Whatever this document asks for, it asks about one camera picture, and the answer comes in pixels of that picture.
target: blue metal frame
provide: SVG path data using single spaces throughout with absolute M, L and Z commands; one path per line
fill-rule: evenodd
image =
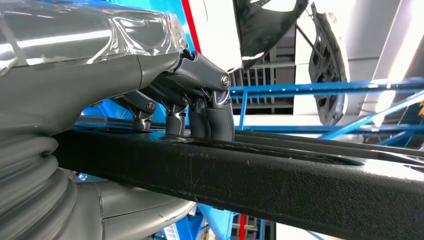
M 324 134 L 335 132 L 342 129 L 343 126 L 244 126 L 246 131 L 268 132 L 277 134 Z M 424 134 L 424 125 L 419 124 L 386 124 L 380 127 L 374 125 L 361 125 L 357 129 L 353 129 L 351 134 L 384 134 L 394 135 L 399 132 L 408 131 L 417 134 Z
M 263 86 L 234 86 L 230 88 L 232 98 L 292 97 L 294 95 L 327 96 L 338 94 L 380 93 L 394 90 L 397 93 L 416 93 L 424 89 L 424 78 L 407 78 L 396 84 L 370 81 L 322 82 L 310 84 L 278 84 Z
M 333 131 L 333 132 L 328 132 L 325 133 L 323 135 L 321 135 L 319 138 L 321 139 L 334 139 L 339 137 L 340 135 L 344 135 L 347 134 L 357 128 L 360 128 L 362 125 L 364 124 L 368 124 L 371 123 L 375 118 L 379 118 L 379 117 L 384 117 L 387 116 L 389 114 L 395 113 L 403 108 L 406 108 L 410 105 L 416 104 L 418 102 L 424 101 L 424 90 L 420 91 L 412 96 L 409 96 L 401 101 L 396 102 L 395 104 L 392 104 L 391 107 L 389 107 L 386 110 L 380 111 L 380 112 L 376 112 L 376 113 L 371 113 L 369 115 L 366 115 L 356 121 L 353 121 L 345 126 L 343 126 L 342 128 Z
M 400 140 L 402 140 L 402 139 L 405 139 L 405 138 L 411 138 L 411 136 L 413 135 L 415 133 L 415 131 L 402 131 L 402 132 L 399 132 L 398 134 L 396 134 L 396 135 L 393 135 L 392 137 L 390 137 L 390 138 L 388 138 L 388 139 L 386 139 L 386 140 L 383 140 L 383 141 L 381 141 L 381 142 L 379 142 L 378 143 L 378 145 L 382 145 L 382 146 L 391 146 L 391 145 L 394 145 L 394 144 L 396 144 L 397 142 L 399 142 Z

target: black beam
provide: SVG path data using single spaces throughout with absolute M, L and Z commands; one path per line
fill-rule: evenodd
M 59 165 L 344 239 L 424 236 L 423 174 L 398 163 L 104 131 L 54 136 Z

